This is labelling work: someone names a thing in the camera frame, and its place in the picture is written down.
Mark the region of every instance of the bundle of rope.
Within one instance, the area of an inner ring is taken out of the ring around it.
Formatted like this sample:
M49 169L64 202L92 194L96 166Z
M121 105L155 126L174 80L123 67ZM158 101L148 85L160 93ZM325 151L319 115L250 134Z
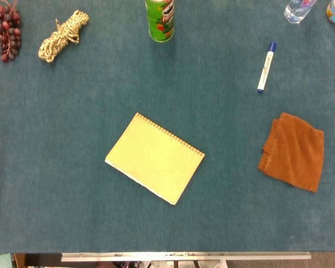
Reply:
M50 38L44 40L39 49L39 57L51 63L61 50L68 45L68 41L79 43L79 30L82 25L86 25L89 16L79 10L62 25L56 19L57 31L53 32Z

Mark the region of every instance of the brown cloth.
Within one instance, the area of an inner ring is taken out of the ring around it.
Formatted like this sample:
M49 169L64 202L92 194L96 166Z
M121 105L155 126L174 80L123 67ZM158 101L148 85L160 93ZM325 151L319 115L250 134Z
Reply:
M275 179L316 192L323 160L324 132L282 113L273 120L258 168Z

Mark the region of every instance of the notebook cover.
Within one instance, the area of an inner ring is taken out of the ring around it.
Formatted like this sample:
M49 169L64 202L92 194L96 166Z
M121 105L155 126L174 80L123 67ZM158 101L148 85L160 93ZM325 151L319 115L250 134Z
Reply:
M106 163L175 205L204 153L136 113Z

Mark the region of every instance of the whiteboard marker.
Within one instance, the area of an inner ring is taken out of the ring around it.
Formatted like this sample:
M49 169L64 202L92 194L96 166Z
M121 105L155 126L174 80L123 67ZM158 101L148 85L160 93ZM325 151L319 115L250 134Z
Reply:
M269 73L270 64L272 63L273 54L276 48L277 48L277 43L274 41L271 42L269 45L269 51L267 53L266 62L264 63L261 79L259 80L259 84L257 87L258 93L263 93L264 86L266 84L268 73Z

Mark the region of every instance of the pringles can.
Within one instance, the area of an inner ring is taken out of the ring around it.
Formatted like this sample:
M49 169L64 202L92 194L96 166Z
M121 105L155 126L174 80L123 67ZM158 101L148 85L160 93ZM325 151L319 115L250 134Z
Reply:
M145 0L149 34L156 42L166 42L174 34L174 0Z

